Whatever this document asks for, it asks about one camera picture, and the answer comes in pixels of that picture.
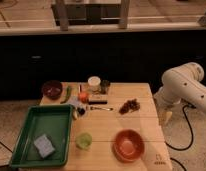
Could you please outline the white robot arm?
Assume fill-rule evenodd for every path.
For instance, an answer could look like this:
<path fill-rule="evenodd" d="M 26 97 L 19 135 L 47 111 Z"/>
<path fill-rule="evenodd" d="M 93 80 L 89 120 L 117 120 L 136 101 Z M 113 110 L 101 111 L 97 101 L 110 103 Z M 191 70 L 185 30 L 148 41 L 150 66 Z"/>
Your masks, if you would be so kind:
<path fill-rule="evenodd" d="M 153 95 L 159 124 L 166 125 L 172 116 L 171 109 L 185 100 L 206 114 L 206 86 L 203 67 L 189 62 L 166 70 L 162 75 L 162 86 Z"/>

